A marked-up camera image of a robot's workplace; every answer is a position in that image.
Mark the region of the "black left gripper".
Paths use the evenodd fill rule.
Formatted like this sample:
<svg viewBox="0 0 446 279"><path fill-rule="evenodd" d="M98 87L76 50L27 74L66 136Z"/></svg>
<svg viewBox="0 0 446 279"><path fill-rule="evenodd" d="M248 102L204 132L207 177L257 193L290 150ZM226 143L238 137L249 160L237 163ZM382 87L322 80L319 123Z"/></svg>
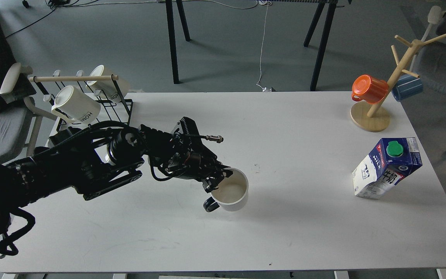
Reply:
<svg viewBox="0 0 446 279"><path fill-rule="evenodd" d="M234 171L224 168L203 140L222 143L223 137L200 135L196 122L188 117L181 118L170 133L148 128L148 159L153 178L157 181L194 179L202 182L206 193L217 189Z"/></svg>

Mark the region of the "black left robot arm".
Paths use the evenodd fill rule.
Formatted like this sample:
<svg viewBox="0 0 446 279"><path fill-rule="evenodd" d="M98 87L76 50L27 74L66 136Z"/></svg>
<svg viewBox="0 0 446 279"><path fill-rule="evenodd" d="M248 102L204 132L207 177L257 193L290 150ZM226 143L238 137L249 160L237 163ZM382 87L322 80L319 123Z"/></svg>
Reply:
<svg viewBox="0 0 446 279"><path fill-rule="evenodd" d="M14 242L35 225L23 207L72 187L87 201L142 176L148 157L157 181L194 179L210 193L233 175L202 140L221 143L221 136L202 136L196 122L181 118L171 133L141 125L103 121L85 129L69 127L50 137L51 148L0 164L0 258L17 255Z"/></svg>

